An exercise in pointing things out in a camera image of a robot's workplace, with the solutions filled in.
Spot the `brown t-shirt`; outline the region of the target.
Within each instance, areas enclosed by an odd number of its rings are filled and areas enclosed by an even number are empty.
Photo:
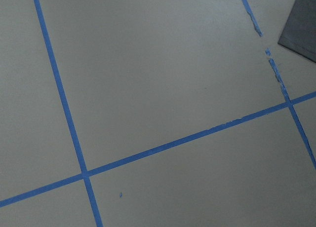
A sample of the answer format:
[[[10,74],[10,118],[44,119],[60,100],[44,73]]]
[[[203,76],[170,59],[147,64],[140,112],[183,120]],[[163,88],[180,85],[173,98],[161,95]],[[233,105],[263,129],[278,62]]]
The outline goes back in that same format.
[[[295,0],[278,44],[316,61],[316,0]]]

